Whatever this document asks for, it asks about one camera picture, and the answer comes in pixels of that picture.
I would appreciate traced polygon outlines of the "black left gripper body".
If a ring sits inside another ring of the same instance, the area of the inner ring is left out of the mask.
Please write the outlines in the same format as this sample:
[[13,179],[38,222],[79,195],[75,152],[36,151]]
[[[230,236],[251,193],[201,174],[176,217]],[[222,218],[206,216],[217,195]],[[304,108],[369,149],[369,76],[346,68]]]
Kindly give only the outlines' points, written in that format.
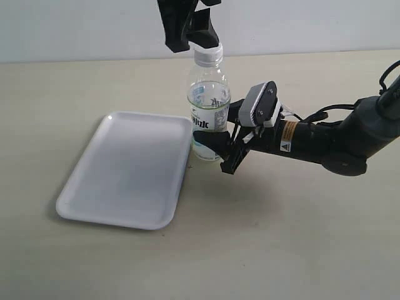
[[221,4],[221,0],[201,0],[205,6],[215,6]]

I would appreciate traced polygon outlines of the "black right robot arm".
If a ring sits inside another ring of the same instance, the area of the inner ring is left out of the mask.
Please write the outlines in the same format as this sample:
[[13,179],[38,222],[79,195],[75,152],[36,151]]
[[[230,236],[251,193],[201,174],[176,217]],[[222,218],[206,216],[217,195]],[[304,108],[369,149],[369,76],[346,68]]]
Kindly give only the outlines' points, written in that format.
[[354,104],[324,107],[306,119],[288,121],[273,81],[253,86],[229,106],[233,133],[194,131],[195,141],[222,158],[224,173],[234,174],[249,151],[322,165],[342,176],[358,176],[367,160],[399,137],[399,79],[378,96]]

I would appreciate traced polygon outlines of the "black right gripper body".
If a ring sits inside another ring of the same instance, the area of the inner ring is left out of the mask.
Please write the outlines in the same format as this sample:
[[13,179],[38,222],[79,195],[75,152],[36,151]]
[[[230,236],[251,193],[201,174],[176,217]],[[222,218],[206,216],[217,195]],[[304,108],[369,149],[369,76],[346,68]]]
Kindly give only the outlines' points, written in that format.
[[277,154],[278,122],[273,127],[244,127],[235,121],[228,139],[227,154],[220,164],[221,171],[234,174],[250,151]]

